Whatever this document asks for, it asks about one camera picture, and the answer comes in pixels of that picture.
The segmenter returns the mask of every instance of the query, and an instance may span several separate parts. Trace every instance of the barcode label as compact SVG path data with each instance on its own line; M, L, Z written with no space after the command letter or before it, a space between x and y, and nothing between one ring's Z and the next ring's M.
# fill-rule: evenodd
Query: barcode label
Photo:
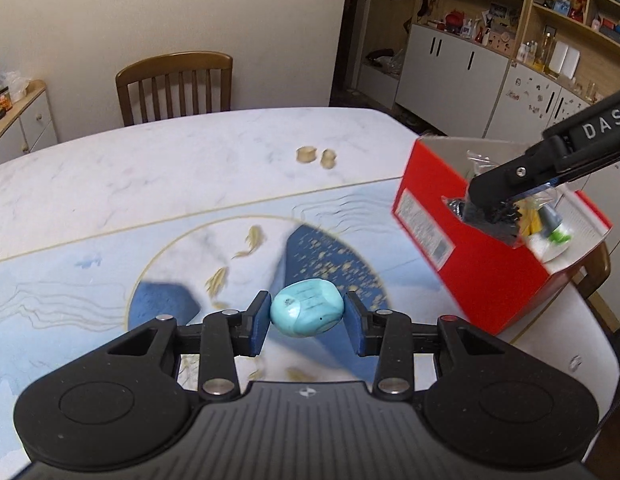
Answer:
M407 189L403 190L396 214L437 270L441 270L455 246Z

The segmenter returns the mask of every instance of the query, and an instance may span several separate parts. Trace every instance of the table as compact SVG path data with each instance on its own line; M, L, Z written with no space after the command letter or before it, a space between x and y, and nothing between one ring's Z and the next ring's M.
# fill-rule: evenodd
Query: table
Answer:
M12 407L29 383L157 308L197 322L276 293L290 243L319 260L325 244L344 254L371 308L415 322L462 315L391 215L414 141L373 110L246 110L140 124L0 166L0 479L27 463ZM336 167L300 164L302 146L319 158L334 150ZM332 267L321 272L346 266ZM175 282L186 288L162 285ZM271 328L260 357L237 358L241 386L371 380L376 358L341 357L349 342L338 335L296 340ZM573 374L608 409L618 364L573 287L501 337ZM184 386L196 367L184 358ZM418 388L435 380L431 356L415 356L415 375Z

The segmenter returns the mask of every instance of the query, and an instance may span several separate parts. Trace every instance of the ribbed black surface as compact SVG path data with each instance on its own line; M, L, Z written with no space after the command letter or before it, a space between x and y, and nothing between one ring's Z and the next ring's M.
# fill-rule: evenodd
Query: ribbed black surface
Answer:
M363 383L254 383L207 406L167 452L125 470L88 474L37 463L22 479L571 479L579 464L528 474L492 470L435 441L402 402L371 397Z

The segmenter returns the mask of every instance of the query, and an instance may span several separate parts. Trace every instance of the black cabinet handle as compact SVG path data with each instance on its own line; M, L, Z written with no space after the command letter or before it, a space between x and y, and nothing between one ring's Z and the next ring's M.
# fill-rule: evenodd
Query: black cabinet handle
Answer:
M552 97L550 97L550 102L548 103L548 107L545 108L545 113L550 113L550 106L552 106L552 101L554 101L554 94L555 92L552 92Z
M560 98L560 101L558 102L558 106L556 107L556 113L554 114L555 119L558 117L558 112L560 112L560 108L562 106L563 106L563 97Z

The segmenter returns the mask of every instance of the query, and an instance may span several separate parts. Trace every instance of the beige wall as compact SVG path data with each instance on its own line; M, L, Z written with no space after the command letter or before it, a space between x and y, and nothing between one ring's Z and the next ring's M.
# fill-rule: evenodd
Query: beige wall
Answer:
M344 0L0 0L0 70L48 83L60 140L122 126L114 76L144 57L234 57L232 108L328 104Z

